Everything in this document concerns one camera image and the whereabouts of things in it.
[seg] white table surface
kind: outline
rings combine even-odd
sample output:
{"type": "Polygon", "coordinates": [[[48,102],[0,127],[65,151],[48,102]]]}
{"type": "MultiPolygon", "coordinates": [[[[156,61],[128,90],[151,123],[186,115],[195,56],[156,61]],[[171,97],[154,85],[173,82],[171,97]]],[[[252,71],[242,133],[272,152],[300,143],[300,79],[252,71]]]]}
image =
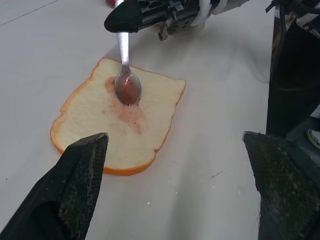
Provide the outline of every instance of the white table surface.
{"type": "MultiPolygon", "coordinates": [[[[131,34],[130,62],[186,89],[155,162],[103,176],[86,239],[257,239],[260,195],[242,135],[266,128],[269,4],[251,0],[164,42],[156,27],[131,34]]],[[[15,8],[24,5],[7,19],[32,11],[15,8]]],[[[59,159],[49,132],[67,97],[101,57],[119,59],[103,26],[110,11],[105,0],[58,0],[0,26],[0,230],[59,159]]]]}
{"type": "Polygon", "coordinates": [[[0,0],[0,26],[58,0],[0,0]]]}

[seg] robotic hand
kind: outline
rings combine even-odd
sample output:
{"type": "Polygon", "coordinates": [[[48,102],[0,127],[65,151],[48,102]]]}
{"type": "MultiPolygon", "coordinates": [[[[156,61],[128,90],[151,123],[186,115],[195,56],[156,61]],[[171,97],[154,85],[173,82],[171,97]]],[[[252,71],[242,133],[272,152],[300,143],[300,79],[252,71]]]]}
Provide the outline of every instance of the robotic hand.
{"type": "Polygon", "coordinates": [[[248,0],[126,0],[104,22],[112,33],[134,33],[162,22],[161,41],[168,35],[196,26],[217,15],[240,7],[248,0]]]}
{"type": "MultiPolygon", "coordinates": [[[[161,41],[191,26],[206,21],[211,14],[218,15],[240,7],[249,0],[126,0],[115,8],[104,22],[112,33],[135,33],[151,25],[162,23],[158,33],[161,41]]],[[[272,0],[266,12],[279,5],[280,19],[294,12],[297,24],[320,38],[319,0],[272,0]]]]}

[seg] spoon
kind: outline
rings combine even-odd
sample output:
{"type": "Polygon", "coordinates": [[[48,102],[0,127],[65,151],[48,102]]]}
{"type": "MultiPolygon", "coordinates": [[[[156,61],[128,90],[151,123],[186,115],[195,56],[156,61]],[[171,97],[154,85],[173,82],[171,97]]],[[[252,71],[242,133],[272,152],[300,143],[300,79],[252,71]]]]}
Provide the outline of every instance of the spoon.
{"type": "MultiPolygon", "coordinates": [[[[123,0],[117,0],[115,7],[119,6],[123,0]]],[[[124,105],[136,105],[141,97],[141,83],[139,78],[129,67],[129,33],[117,33],[122,69],[114,81],[115,94],[124,105]]]]}

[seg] bread slice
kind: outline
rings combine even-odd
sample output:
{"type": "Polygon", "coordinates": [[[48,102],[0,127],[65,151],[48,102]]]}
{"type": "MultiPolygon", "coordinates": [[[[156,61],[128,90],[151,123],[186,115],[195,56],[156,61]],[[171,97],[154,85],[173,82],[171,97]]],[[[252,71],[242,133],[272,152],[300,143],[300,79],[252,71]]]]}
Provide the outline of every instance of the bread slice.
{"type": "Polygon", "coordinates": [[[125,106],[118,100],[114,82],[121,63],[109,58],[103,58],[70,95],[50,131],[61,153],[81,138],[106,132],[104,173],[132,175],[151,165],[166,140],[186,82],[133,66],[131,70],[142,86],[138,105],[125,106]]]}

